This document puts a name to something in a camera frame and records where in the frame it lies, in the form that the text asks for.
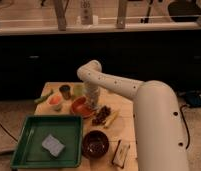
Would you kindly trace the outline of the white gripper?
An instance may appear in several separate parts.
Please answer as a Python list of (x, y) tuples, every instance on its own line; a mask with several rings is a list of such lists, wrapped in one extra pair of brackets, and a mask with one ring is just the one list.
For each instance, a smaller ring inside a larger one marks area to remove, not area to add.
[(100, 89), (97, 85), (85, 83), (86, 103), (91, 109), (96, 109), (98, 106)]

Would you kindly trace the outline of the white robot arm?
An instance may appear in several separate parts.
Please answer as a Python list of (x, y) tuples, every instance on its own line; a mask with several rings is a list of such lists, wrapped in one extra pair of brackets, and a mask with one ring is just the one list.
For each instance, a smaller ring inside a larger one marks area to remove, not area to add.
[(161, 81), (139, 81), (104, 74), (92, 60), (77, 70), (85, 83), (133, 102), (138, 171), (190, 171), (177, 96)]

